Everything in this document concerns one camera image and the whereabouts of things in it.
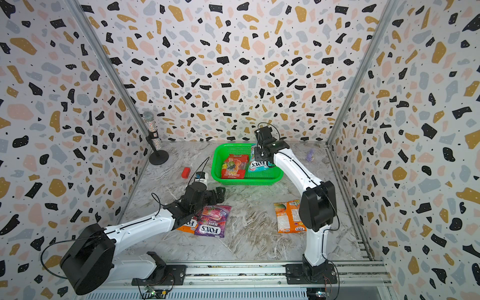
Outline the teal Fox's candy bag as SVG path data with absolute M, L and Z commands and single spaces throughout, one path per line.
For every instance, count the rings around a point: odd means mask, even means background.
M 252 145 L 251 154 L 249 157 L 249 166 L 247 169 L 247 174 L 249 176 L 260 175 L 260 173 L 264 173 L 267 170 L 273 169 L 275 167 L 274 164 L 271 164 L 268 161 L 258 161 L 255 158 L 255 149 L 256 149 L 256 145 Z

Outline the purple Fox's berries bag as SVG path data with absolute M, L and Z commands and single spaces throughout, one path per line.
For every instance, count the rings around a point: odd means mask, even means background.
M 231 206 L 214 205 L 205 206 L 197 220 L 196 236 L 215 238 L 225 237 L 225 227 Z

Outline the red candy bag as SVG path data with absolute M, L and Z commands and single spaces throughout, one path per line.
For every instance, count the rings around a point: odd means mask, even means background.
M 229 180 L 244 179 L 249 160 L 250 158 L 247 154 L 230 154 L 223 162 L 221 178 Z

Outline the orange Fox's fruits bag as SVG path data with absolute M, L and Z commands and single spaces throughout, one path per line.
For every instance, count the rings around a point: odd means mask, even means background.
M 188 221 L 186 224 L 178 227 L 176 230 L 193 235 L 193 234 L 195 234 L 197 228 L 198 228 L 198 217 L 193 216 L 190 221 Z

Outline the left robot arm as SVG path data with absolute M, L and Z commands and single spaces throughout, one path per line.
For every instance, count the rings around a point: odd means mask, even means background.
M 145 258 L 122 261 L 124 250 L 153 236 L 184 226 L 206 206 L 224 202 L 226 190 L 209 190 L 203 182 L 187 185 L 184 194 L 147 216 L 127 223 L 102 227 L 87 226 L 62 257 L 61 279 L 68 280 L 78 296 L 87 295 L 105 283 L 131 280 L 136 286 L 153 286 L 166 282 L 168 271 L 182 271 L 184 266 L 169 266 L 154 252 Z

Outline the orange candy bag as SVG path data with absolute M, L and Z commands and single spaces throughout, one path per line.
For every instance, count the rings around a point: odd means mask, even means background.
M 278 233 L 290 234 L 306 231 L 306 226 L 300 218 L 299 209 L 300 200 L 274 203 Z

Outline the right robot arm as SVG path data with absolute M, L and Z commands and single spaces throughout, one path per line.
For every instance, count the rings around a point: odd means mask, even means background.
M 306 248 L 302 264 L 286 268 L 287 279 L 292 283 L 318 283 L 335 277 L 338 272 L 326 254 L 328 234 L 338 216 L 334 184 L 310 172 L 286 141 L 273 137 L 270 127 L 258 128 L 255 136 L 255 160 L 269 162 L 282 170 L 301 196 L 298 215 L 306 226 Z

